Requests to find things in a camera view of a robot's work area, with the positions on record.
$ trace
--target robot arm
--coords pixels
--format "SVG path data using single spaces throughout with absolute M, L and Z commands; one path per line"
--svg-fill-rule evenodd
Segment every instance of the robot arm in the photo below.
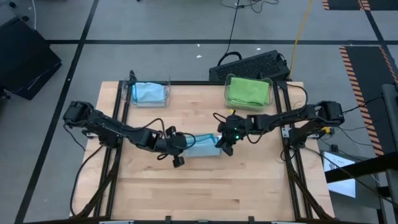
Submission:
M 233 113 L 226 118 L 225 122 L 220 122 L 218 125 L 217 131 L 222 135 L 216 147 L 222 148 L 227 155 L 232 156 L 232 145 L 238 140 L 243 140 L 248 134 L 263 135 L 276 127 L 299 121 L 308 122 L 301 128 L 290 129 L 289 143 L 293 147 L 301 148 L 309 135 L 327 126 L 337 127 L 343 124 L 344 116 L 341 105 L 334 101 L 321 101 L 315 105 L 306 105 L 275 115 L 254 114 L 242 118 Z
M 166 129 L 165 133 L 147 127 L 133 128 L 82 101 L 71 102 L 63 120 L 71 128 L 84 128 L 83 133 L 89 131 L 96 134 L 102 146 L 116 148 L 119 146 L 118 139 L 124 137 L 140 149 L 174 156 L 174 167 L 184 164 L 183 157 L 179 155 L 187 149 L 187 141 L 182 133 L 176 132 L 174 126 Z

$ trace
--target wooden table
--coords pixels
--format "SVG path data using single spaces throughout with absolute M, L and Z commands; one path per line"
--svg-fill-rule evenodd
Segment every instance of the wooden table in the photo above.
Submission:
M 117 86 L 117 82 L 103 82 L 99 93 L 96 108 L 108 116 L 113 113 Z M 289 87 L 289 96 L 294 108 L 305 101 L 303 91 L 296 87 Z M 224 86 L 174 85 L 170 97 L 167 108 L 131 105 L 127 124 L 140 127 L 159 117 L 166 128 L 173 125 L 177 131 L 187 133 L 216 133 L 218 121 L 212 113 L 229 114 L 224 105 Z M 119 120 L 123 106 L 121 103 Z M 248 113 L 253 114 L 237 111 L 243 117 Z M 276 114 L 275 100 L 261 113 Z M 154 123 L 151 128 L 160 129 L 160 124 Z M 307 147 L 318 150 L 314 139 L 307 140 Z M 97 139 L 88 140 L 85 158 L 97 148 Z M 275 128 L 257 144 L 250 144 L 246 138 L 239 141 L 232 157 L 222 153 L 220 157 L 185 158 L 185 165 L 175 169 L 172 157 L 158 161 L 157 154 L 140 150 L 124 140 L 112 219 L 164 220 L 166 215 L 171 215 L 173 220 L 247 221 L 248 216 L 254 216 L 256 221 L 293 221 L 281 150 L 280 130 Z M 81 172 L 73 200 L 76 212 L 86 205 L 98 187 L 104 152 L 103 149 L 92 158 Z M 306 150 L 301 153 L 309 191 L 325 211 L 334 216 L 320 157 Z M 301 216 L 305 217 L 302 195 L 298 188 L 297 191 Z M 107 196 L 105 193 L 102 214 Z

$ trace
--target yellow cable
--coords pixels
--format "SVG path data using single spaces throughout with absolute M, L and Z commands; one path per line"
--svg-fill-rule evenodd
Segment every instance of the yellow cable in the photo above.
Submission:
M 311 5 L 312 5 L 312 0 L 310 0 L 309 4 L 307 6 L 307 9 L 305 10 L 304 18 L 301 21 L 300 30 L 298 31 L 298 34 L 296 36 L 296 41 L 294 42 L 293 54 L 292 54 L 292 59 L 291 59 L 291 63 L 290 63 L 289 78 L 291 77 L 292 72 L 293 72 L 293 64 L 294 64 L 294 58 L 295 58 L 295 54 L 296 54 L 297 42 L 300 40 L 301 32 L 303 31 L 305 21 L 307 20 L 308 13 L 311 10 Z

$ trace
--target orange and black hazard tape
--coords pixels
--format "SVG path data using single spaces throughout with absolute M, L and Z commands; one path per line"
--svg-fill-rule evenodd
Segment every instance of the orange and black hazard tape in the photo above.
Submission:
M 369 5 L 368 0 L 358 0 L 359 6 L 361 10 L 371 10 L 371 6 Z
M 381 53 L 383 54 L 384 60 L 386 61 L 387 67 L 388 67 L 388 69 L 390 70 L 390 73 L 391 73 L 391 75 L 392 75 L 394 81 L 395 81 L 396 83 L 398 83 L 398 78 L 397 78 L 397 76 L 396 76 L 396 73 L 394 72 L 394 69 L 393 69 L 392 66 L 391 66 L 390 60 L 388 59 L 388 57 L 387 57 L 387 55 L 386 55 L 386 52 L 384 51 L 384 49 L 383 49 L 382 47 L 379 47 L 379 48 L 380 48 L 380 50 L 381 50 Z
M 329 2 L 328 0 L 322 0 L 323 8 L 329 10 Z
M 361 88 L 359 87 L 358 80 L 356 79 L 353 66 L 351 64 L 351 61 L 349 60 L 347 50 L 345 47 L 342 46 L 340 47 L 340 54 L 343 57 L 344 66 L 346 67 L 349 81 L 351 82 L 351 86 L 353 87 L 356 102 L 358 103 L 358 105 L 363 105 L 365 104 L 365 100 L 362 96 Z M 361 110 L 363 121 L 365 122 L 366 129 L 368 130 L 369 138 L 372 142 L 374 152 L 376 153 L 377 156 L 384 155 L 376 130 L 372 125 L 373 121 L 371 119 L 371 115 L 369 114 L 366 105 L 359 107 L 359 109 Z

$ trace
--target green cloth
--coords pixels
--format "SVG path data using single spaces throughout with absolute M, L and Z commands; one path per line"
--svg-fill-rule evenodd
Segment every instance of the green cloth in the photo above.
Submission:
M 268 93 L 269 84 L 266 82 L 233 77 L 228 90 L 228 103 L 230 106 L 258 108 L 268 104 Z

